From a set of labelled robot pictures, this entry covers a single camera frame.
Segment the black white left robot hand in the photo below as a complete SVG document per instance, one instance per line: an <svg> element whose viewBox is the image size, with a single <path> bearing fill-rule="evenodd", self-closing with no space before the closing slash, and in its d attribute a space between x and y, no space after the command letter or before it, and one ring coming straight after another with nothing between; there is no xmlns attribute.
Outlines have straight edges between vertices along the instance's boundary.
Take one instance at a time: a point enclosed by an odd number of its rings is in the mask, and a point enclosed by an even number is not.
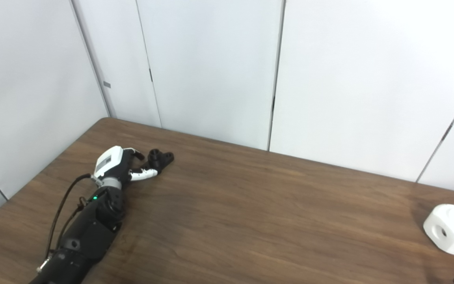
<svg viewBox="0 0 454 284"><path fill-rule="evenodd" d="M99 188L122 189L129 182L146 180L158 175L156 169L132 169L134 158L141 161L145 159L144 155L134 148L111 147L97 159L91 179Z"/></svg>

